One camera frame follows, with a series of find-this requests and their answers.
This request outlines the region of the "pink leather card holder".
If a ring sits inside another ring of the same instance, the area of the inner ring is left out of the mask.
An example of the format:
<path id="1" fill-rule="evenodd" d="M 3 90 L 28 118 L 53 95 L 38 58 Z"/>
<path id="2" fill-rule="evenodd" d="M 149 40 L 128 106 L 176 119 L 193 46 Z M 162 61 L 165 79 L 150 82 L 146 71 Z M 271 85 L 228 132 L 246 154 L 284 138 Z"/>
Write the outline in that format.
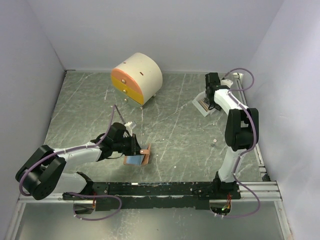
<path id="1" fill-rule="evenodd" d="M 140 150 L 140 154 L 125 156 L 123 164 L 131 166 L 145 166 L 149 163 L 151 156 L 151 144 L 149 143 L 145 148 Z"/>

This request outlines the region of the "white plastic card bin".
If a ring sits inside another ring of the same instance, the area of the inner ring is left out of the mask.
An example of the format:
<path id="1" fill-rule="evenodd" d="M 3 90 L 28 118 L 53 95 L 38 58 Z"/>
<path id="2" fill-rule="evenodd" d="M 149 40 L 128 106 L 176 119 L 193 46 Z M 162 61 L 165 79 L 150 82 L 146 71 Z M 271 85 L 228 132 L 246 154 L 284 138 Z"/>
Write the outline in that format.
<path id="1" fill-rule="evenodd" d="M 217 112 L 215 108 L 209 109 L 209 105 L 205 102 L 205 99 L 206 92 L 203 91 L 192 100 L 192 104 L 197 108 L 203 117 L 207 117 L 212 115 L 214 112 Z"/>

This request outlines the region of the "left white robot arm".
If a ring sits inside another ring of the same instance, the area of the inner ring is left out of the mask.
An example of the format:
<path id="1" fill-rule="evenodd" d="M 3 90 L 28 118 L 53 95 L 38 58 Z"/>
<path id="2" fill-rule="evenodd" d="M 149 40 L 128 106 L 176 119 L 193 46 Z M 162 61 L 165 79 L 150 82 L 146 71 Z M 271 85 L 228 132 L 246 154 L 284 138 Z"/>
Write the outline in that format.
<path id="1" fill-rule="evenodd" d="M 94 182 L 83 172 L 68 171 L 84 163 L 110 159 L 113 153 L 124 156 L 126 164 L 142 165 L 148 161 L 150 149 L 140 147 L 130 123 L 115 122 L 106 133 L 83 145 L 56 149 L 40 146 L 18 170 L 15 179 L 21 194 L 35 200 L 59 193 L 76 193 L 86 200 L 94 193 Z"/>

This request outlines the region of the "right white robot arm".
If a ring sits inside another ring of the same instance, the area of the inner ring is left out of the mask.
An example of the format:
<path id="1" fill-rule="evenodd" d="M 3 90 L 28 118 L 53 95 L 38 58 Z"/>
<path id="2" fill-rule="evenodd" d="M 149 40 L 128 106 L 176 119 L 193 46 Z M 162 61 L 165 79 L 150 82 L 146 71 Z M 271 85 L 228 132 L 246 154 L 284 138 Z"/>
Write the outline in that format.
<path id="1" fill-rule="evenodd" d="M 223 85 L 218 73 L 205 75 L 205 97 L 209 109 L 223 110 L 227 115 L 224 140 L 227 152 L 212 186 L 212 193 L 223 199 L 237 184 L 237 171 L 243 158 L 259 140 L 259 111 L 241 103 L 229 86 Z"/>

